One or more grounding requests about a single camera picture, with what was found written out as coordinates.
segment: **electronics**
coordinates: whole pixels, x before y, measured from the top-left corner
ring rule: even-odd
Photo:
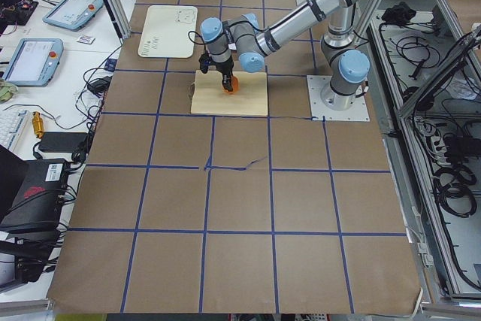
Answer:
[[[94,80],[91,83],[88,83],[87,89],[95,95],[100,95],[103,92],[106,92],[108,90],[111,81],[112,81],[111,75],[105,76],[103,78]]]
[[[46,86],[53,77],[63,52],[55,38],[23,38],[4,74],[16,86]]]
[[[9,26],[24,26],[37,6],[38,2],[22,0],[11,7],[2,8],[2,20]]]
[[[104,69],[106,71],[111,71],[113,73],[115,71],[116,66],[117,66],[117,59],[109,58],[105,62]]]
[[[0,292],[35,282],[44,272],[60,231],[19,235],[0,241]]]
[[[0,145],[8,150],[14,150],[31,119],[32,113],[26,109],[2,111],[0,113]]]
[[[73,153],[86,149],[85,132],[45,132],[38,150],[41,152]]]
[[[64,159],[23,161],[0,146],[0,230],[56,229],[68,180]]]
[[[445,137],[446,158],[451,163],[466,161],[466,157],[481,156],[481,139],[472,137]]]
[[[43,21],[75,31],[84,27],[103,5],[102,0],[61,0],[47,13]]]

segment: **white table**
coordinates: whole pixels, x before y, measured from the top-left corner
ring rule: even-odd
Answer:
[[[52,5],[36,0],[39,2],[32,17],[25,26],[18,26],[15,32],[12,32],[14,26],[8,26],[5,34],[0,37],[0,47],[16,47],[22,38],[60,38],[64,42],[64,48],[67,50],[79,50],[84,52],[109,51],[119,46],[119,39],[108,16],[107,9],[102,7],[93,19],[86,24],[85,27],[77,32],[51,26],[42,20],[42,18],[53,8]],[[134,10],[135,0],[120,0],[128,19]],[[95,38],[92,44],[78,43],[77,39],[81,35],[89,35]]]
[[[135,0],[121,0],[121,2],[127,17],[130,18],[134,9]],[[50,5],[40,2],[26,26],[19,26],[13,34],[0,37],[0,47],[3,47],[0,52],[0,61],[10,60],[21,38],[60,38],[64,43],[64,52],[60,59],[59,67],[56,69],[53,79],[46,87],[20,88],[19,93],[10,101],[0,105],[0,111],[12,104],[38,104],[54,116],[60,116],[58,122],[64,127],[69,127],[79,123],[83,119],[83,115],[75,109],[74,104],[85,84],[82,77],[84,71],[89,68],[98,67],[112,51],[118,48],[120,41],[110,22],[105,7],[79,32],[71,32],[44,23],[41,18],[49,9],[51,9]],[[5,33],[9,33],[13,29],[13,26],[9,26],[5,30]],[[93,44],[77,43],[78,37],[83,34],[94,37],[95,41]],[[119,51],[113,55],[113,58],[117,58],[118,53]],[[103,77],[106,74],[110,73],[100,71],[95,74],[95,77]],[[98,98],[89,92],[84,95],[83,99],[87,107],[98,104]],[[43,113],[38,108],[19,108],[27,108]],[[52,120],[47,119],[45,116],[42,116],[42,118],[44,120],[45,131],[62,131]],[[70,132],[85,131],[86,124],[83,123]],[[14,152],[22,159],[33,159],[32,147],[36,142],[37,139],[33,131],[26,129]],[[70,176],[69,183],[76,187],[79,180],[80,172]],[[72,209],[72,204],[63,207],[60,217],[62,221],[68,223]],[[58,253],[58,249],[54,250],[52,257],[55,257]],[[0,294],[0,302],[31,301],[46,298],[52,277],[53,272],[42,274],[39,281],[35,283],[28,283],[11,291],[4,292]]]

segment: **robotic arm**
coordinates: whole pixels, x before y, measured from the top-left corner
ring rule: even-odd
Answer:
[[[290,14],[261,30],[254,14],[221,22],[208,18],[201,24],[201,33],[208,53],[199,59],[201,70],[207,73],[215,65],[222,73],[222,85],[229,93],[236,91],[233,77],[234,62],[228,47],[235,44],[243,70],[253,73],[265,66],[264,58],[278,51],[301,33],[329,17],[328,33],[322,39],[322,51],[334,76],[325,91],[326,105],[346,109],[358,85],[365,79],[370,64],[361,52],[349,49],[354,38],[353,9],[358,0],[306,0]]]

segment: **blue tape grid line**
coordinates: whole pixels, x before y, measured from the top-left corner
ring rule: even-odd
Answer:
[[[355,309],[354,309],[354,303],[352,301],[352,291],[351,291],[351,285],[349,281],[349,271],[347,269],[346,251],[344,249],[342,228],[340,226],[339,208],[337,206],[336,187],[334,184],[334,172],[332,172],[331,153],[329,151],[329,139],[328,139],[327,127],[325,126],[325,119],[322,121],[322,130],[324,131],[325,151],[328,157],[329,177],[331,178],[332,198],[334,199],[334,211],[336,213],[337,231],[339,232],[340,253],[343,259],[343,268],[344,268],[344,277],[346,278],[347,296],[349,298],[349,307],[351,309],[351,313],[354,313]]]
[[[167,67],[168,67],[168,59],[165,62],[165,69],[167,69]],[[164,78],[163,78],[163,81],[162,81],[162,88],[160,90],[159,102],[157,104],[157,113],[160,113],[160,104],[162,102],[162,95],[164,93],[166,74],[167,73],[164,73]],[[125,308],[126,308],[127,293],[129,291],[130,275],[131,275],[131,272],[132,272],[132,263],[134,261],[135,245],[137,243],[138,229],[139,229],[139,225],[140,225],[140,222],[141,222],[142,206],[144,204],[144,196],[145,196],[145,191],[146,191],[146,188],[147,188],[147,179],[149,177],[150,162],[152,160],[153,147],[154,147],[154,144],[156,142],[156,133],[157,133],[157,125],[159,124],[159,117],[160,117],[159,115],[156,115],[156,121],[154,122],[152,139],[150,141],[149,156],[147,158],[147,166],[146,166],[146,171],[145,171],[144,184],[142,185],[141,200],[139,202],[138,212],[137,212],[137,220],[135,221],[134,237],[132,239],[132,248],[130,250],[129,266],[127,268],[126,283],[125,283],[125,286],[124,286],[124,291],[123,291],[123,296],[122,296],[122,304],[120,306],[120,313],[123,313]]]
[[[212,117],[212,129],[210,133],[210,152],[209,152],[209,158],[207,159],[206,166],[212,162],[213,142],[214,142],[215,133],[216,133],[216,118]],[[207,171],[207,190],[205,194],[204,229],[202,230],[201,282],[200,282],[200,291],[199,291],[199,299],[198,299],[199,313],[202,313],[202,310],[204,307],[205,255],[206,255],[206,249],[207,249],[207,229],[208,229],[208,222],[209,222],[209,198],[210,198],[211,174],[212,174],[212,170],[209,169]]]
[[[264,27],[266,27],[267,20],[265,19],[265,0],[262,0],[262,17],[264,18]],[[268,157],[269,157],[269,197],[271,203],[271,231],[272,231],[272,268],[273,268],[273,278],[274,278],[274,304],[276,308],[276,313],[280,313],[279,308],[279,287],[277,284],[277,253],[276,253],[276,224],[275,224],[275,213],[274,213],[274,178],[272,175],[272,143],[271,143],[271,119],[268,117]]]
[[[110,168],[160,168],[160,169],[201,169],[197,166],[190,165],[112,165],[104,163],[91,163],[86,167],[110,167]],[[221,165],[212,165],[211,162],[207,162],[204,167],[207,169],[227,169],[232,171],[246,171],[248,167],[228,167]],[[363,174],[390,174],[390,171],[384,170],[372,170],[372,169],[303,169],[303,168],[272,168],[273,172],[303,172],[303,173],[363,173]]]
[[[342,236],[342,237],[406,237],[403,232],[309,232],[309,231],[238,231],[216,229],[115,229],[115,228],[90,228],[71,227],[72,232],[137,232],[137,233],[174,233],[196,235],[282,235],[282,236]]]

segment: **cardboard sheet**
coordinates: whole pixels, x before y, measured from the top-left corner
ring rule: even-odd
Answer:
[[[180,3],[203,19],[263,4]],[[98,124],[48,294],[55,311],[412,312],[418,274],[375,112],[367,97],[370,122],[310,120],[305,74],[327,64],[315,40],[269,57],[268,79],[237,73],[237,95],[218,72],[194,74],[202,47],[152,59],[138,44],[126,41]],[[194,79],[213,106],[203,114],[190,113]]]
[[[195,73],[195,91],[192,114],[217,114],[229,116],[267,116],[268,83],[266,73],[235,71],[239,90],[228,94],[222,88],[222,75],[218,71]]]

